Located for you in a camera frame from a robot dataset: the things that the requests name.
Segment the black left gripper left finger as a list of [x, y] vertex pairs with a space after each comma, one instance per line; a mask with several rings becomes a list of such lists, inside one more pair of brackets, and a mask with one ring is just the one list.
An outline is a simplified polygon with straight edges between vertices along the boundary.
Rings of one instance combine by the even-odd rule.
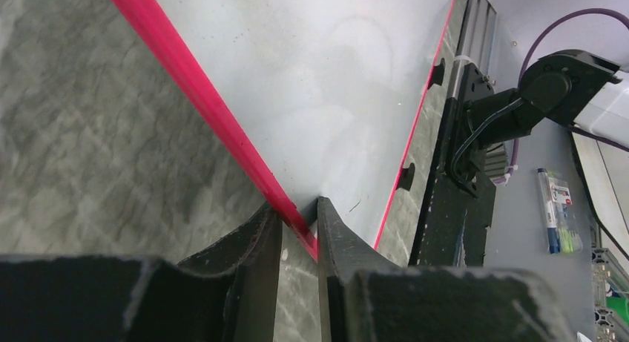
[[1, 256], [3, 341], [271, 341], [282, 221], [269, 204], [177, 264]]

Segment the blue marker pack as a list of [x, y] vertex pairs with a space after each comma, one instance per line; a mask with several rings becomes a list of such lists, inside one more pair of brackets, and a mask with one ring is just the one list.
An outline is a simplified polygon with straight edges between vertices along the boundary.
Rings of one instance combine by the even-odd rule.
[[570, 216], [573, 201], [568, 183], [546, 168], [537, 168], [536, 175], [548, 252], [573, 254], [581, 251], [582, 239], [574, 229], [574, 217]]

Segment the aluminium extrusion rail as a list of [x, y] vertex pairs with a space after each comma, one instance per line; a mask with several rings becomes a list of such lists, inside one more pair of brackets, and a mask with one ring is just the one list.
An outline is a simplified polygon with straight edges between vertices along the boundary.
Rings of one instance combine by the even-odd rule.
[[488, 0], [467, 0], [454, 58], [459, 65], [474, 64], [492, 86], [495, 80], [489, 76], [489, 69], [496, 24], [497, 12]]

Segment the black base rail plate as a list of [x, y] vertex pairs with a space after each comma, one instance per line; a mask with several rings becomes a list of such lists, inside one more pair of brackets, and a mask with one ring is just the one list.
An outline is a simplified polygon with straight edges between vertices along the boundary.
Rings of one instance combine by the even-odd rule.
[[456, 63], [432, 156], [409, 264], [411, 266], [482, 266], [487, 229], [493, 219], [495, 186], [479, 171], [475, 196], [460, 189], [448, 174], [450, 143], [459, 127], [459, 100], [493, 94], [482, 72], [471, 63]]

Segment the pink framed whiteboard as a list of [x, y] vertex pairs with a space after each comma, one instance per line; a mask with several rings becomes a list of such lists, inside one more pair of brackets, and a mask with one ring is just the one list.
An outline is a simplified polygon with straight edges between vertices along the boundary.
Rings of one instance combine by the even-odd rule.
[[377, 247], [455, 0], [111, 0], [311, 256]]

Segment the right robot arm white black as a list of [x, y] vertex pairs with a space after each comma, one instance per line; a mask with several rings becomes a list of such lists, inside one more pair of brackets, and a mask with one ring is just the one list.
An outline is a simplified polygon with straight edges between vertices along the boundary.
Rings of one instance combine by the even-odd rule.
[[518, 86], [496, 93], [475, 65], [462, 76], [446, 170], [473, 197], [472, 181], [483, 171], [482, 154], [491, 145], [530, 135], [543, 119], [567, 127], [607, 84], [621, 82], [620, 66], [584, 50], [560, 50], [540, 58]]

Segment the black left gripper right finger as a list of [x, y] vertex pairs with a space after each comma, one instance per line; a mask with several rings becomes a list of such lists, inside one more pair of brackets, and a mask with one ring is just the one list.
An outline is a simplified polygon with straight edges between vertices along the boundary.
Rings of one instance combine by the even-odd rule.
[[324, 341], [574, 341], [553, 290], [519, 269], [403, 268], [317, 199]]

